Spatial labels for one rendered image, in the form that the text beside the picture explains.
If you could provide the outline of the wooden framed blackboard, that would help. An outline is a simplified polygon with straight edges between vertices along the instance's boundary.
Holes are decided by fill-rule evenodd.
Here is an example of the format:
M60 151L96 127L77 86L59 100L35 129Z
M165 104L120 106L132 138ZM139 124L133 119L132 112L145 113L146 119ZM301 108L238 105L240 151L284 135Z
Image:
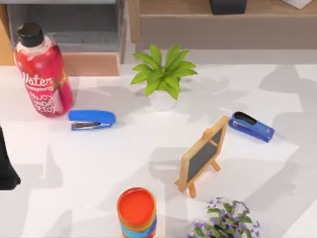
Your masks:
M179 178L175 181L178 190L189 191L196 197L195 181L208 166L220 171L216 158L221 152L229 117L222 116L214 126L207 128L201 138L181 157Z

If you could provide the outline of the red bottle with black cap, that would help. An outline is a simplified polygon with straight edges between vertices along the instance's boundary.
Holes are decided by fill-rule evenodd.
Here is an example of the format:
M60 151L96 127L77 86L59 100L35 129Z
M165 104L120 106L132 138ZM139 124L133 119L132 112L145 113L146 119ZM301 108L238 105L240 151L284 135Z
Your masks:
M21 25L17 35L14 62L34 109L48 118L64 115L73 95L59 46L37 23Z

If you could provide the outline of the white object on shelf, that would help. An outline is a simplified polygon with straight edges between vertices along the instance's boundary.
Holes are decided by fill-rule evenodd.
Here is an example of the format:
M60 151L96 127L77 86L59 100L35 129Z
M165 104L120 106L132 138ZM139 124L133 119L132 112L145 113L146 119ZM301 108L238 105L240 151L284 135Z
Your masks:
M310 4L313 0L282 0L282 1L293 6L296 9L303 9L308 4Z

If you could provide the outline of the wooden open shelf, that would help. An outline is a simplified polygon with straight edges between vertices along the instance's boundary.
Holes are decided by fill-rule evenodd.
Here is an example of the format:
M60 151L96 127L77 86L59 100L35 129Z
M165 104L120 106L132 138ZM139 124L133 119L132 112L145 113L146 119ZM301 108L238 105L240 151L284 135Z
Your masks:
M209 0L127 0L131 42L168 49L317 50L317 0L247 0L243 14L214 15Z

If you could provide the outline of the green plant in white pot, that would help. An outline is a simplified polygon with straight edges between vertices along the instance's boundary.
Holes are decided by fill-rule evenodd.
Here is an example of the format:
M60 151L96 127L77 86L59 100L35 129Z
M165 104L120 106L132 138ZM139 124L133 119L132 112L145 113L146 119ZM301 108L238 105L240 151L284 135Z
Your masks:
M136 52L135 58L141 61L132 68L137 74L130 84L145 82L144 95L149 98L151 106L157 111L171 110L177 103L181 92L180 81L183 77L197 75L196 65L185 60L189 50L181 50L180 45L173 45L162 61L160 49L150 45L150 53Z

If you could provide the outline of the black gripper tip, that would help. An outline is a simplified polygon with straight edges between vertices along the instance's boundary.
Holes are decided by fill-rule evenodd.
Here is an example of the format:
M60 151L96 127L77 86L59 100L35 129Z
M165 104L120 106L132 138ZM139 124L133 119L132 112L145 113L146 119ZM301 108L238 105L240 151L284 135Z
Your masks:
M0 126L0 190L13 190L20 183L21 179L9 160Z

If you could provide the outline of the blue stapler with black top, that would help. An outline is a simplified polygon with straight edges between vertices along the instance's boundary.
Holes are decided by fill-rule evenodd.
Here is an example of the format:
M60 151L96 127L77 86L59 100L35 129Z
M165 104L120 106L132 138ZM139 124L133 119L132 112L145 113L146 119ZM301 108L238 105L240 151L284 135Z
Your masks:
M232 114L228 121L228 125L232 129L267 143L270 142L275 133L272 127L261 123L260 121L241 111L237 111Z

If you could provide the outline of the black box on shelf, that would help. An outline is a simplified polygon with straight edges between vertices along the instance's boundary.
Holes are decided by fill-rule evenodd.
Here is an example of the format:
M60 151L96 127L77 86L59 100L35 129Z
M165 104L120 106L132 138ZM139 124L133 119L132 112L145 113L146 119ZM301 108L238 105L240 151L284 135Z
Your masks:
M214 15L244 14L247 0L209 0Z

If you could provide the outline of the purple flower plant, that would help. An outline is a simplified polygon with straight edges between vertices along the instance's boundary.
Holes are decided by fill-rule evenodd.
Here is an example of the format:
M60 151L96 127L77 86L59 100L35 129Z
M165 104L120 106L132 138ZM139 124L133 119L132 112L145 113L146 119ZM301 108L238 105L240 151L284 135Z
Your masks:
M260 223L241 201L216 197L208 202L207 215L186 238L262 238Z

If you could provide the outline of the wooden cupboard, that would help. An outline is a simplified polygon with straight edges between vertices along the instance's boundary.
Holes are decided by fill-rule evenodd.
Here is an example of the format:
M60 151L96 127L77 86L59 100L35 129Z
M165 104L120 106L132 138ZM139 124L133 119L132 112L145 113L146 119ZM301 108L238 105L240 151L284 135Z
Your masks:
M0 4L0 66L14 65L5 4Z

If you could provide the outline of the plain blue stapler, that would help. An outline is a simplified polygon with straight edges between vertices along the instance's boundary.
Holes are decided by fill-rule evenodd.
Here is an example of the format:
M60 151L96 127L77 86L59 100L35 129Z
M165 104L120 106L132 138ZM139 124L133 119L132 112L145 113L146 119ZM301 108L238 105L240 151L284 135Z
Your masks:
M116 122L114 113L100 110L71 110L67 116L72 131L111 127Z

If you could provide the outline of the pale wooden drawer front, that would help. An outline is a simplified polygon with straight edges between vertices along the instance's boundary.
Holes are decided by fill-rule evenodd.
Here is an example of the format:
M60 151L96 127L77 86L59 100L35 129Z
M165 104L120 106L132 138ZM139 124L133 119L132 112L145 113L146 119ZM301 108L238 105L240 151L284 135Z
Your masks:
M119 53L63 53L69 76L119 76Z

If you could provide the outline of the pulled out drawer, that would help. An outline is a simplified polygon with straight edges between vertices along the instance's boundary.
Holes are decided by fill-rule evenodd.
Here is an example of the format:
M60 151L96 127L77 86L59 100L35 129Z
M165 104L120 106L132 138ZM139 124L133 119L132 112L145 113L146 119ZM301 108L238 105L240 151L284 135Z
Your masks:
M6 5L10 39L26 22L38 23L62 53L124 52L124 0L0 0Z

